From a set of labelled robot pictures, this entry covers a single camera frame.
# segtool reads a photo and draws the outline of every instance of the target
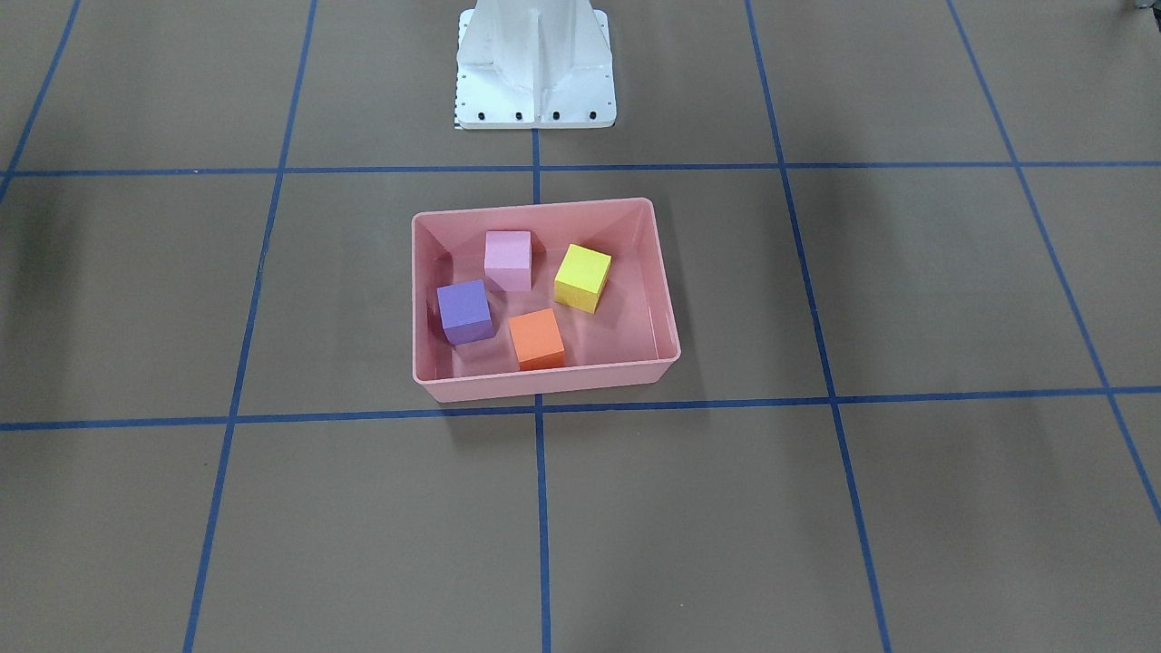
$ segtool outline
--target foam cube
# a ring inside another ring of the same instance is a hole
[[[437,288],[435,295],[447,342],[462,345],[496,335],[483,279]]]
[[[613,257],[608,254],[580,245],[569,245],[553,287],[556,301],[587,313],[597,313],[597,302],[605,290],[612,263]]]
[[[564,367],[564,340],[553,309],[510,317],[509,331],[521,372]]]
[[[506,292],[532,289],[532,232],[489,231],[484,235],[484,277]]]

